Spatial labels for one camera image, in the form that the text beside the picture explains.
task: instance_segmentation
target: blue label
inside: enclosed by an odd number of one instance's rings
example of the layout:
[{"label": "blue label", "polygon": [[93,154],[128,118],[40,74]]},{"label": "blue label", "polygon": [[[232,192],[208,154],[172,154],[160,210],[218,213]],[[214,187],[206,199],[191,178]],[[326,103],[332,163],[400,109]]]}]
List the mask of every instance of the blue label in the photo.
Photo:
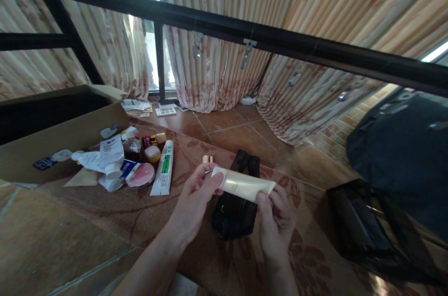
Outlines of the blue label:
[{"label": "blue label", "polygon": [[140,163],[125,160],[125,161],[123,162],[123,165],[122,165],[121,169],[120,169],[121,171],[123,171],[123,174],[121,175],[120,178],[121,178],[121,179],[125,179],[127,176],[129,176],[129,174],[131,173],[131,171],[132,171],[136,166],[138,166],[138,164],[140,164]]},{"label": "blue label", "polygon": [[53,161],[51,157],[45,157],[35,162],[33,166],[40,171],[44,171],[54,167],[56,164],[57,161]]}]

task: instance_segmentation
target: gold bottle cap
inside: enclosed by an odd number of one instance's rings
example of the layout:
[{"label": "gold bottle cap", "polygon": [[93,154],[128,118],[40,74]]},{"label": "gold bottle cap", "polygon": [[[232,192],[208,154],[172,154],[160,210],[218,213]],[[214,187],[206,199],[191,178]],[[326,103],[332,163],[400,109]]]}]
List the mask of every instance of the gold bottle cap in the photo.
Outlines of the gold bottle cap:
[{"label": "gold bottle cap", "polygon": [[204,155],[202,157],[202,163],[213,163],[213,156]]}]

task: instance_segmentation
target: black fabric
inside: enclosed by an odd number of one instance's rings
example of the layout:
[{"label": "black fabric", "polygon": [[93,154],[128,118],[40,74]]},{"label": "black fabric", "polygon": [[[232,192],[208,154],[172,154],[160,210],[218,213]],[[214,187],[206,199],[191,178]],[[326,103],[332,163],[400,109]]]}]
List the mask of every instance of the black fabric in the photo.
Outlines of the black fabric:
[{"label": "black fabric", "polygon": [[[250,176],[260,178],[260,158],[240,149],[231,170],[243,172],[246,167]],[[211,224],[222,240],[230,241],[252,234],[256,215],[257,204],[224,192],[218,199]]]},{"label": "black fabric", "polygon": [[[357,179],[326,193],[341,256],[387,280],[446,285],[420,235],[386,191]],[[396,241],[390,240],[379,217]]]},{"label": "black fabric", "polygon": [[448,122],[446,99],[400,89],[349,135],[347,157],[373,187],[447,242],[448,128],[431,128],[437,122]]},{"label": "black fabric", "polygon": [[92,92],[0,106],[0,145],[106,107],[110,101]]}]

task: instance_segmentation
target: cardboard box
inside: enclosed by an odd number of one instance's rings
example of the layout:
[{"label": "cardboard box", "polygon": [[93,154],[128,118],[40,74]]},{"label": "cardboard box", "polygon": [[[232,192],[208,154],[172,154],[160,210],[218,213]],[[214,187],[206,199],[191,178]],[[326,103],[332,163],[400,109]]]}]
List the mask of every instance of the cardboard box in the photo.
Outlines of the cardboard box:
[{"label": "cardboard box", "polygon": [[43,184],[77,167],[64,150],[85,150],[106,139],[107,134],[113,136],[129,126],[128,115],[120,104],[121,95],[126,93],[105,85],[75,86],[2,101],[0,106],[88,90],[107,98],[110,105],[0,146],[0,179]]}]

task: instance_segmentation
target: hand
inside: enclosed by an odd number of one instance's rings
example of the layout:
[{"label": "hand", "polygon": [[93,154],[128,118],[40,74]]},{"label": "hand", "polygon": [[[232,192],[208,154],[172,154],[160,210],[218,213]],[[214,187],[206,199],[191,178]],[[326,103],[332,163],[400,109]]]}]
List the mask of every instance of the hand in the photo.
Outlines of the hand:
[{"label": "hand", "polygon": [[185,182],[173,214],[163,229],[163,233],[168,233],[170,240],[183,249],[196,237],[208,201],[214,194],[224,193],[219,189],[224,175],[217,173],[211,177],[211,173],[205,174],[215,166],[215,163],[204,163],[196,168]]},{"label": "hand", "polygon": [[289,262],[288,246],[293,235],[296,218],[291,209],[285,190],[278,184],[269,197],[259,192],[258,211],[261,214],[260,244],[266,258]]}]

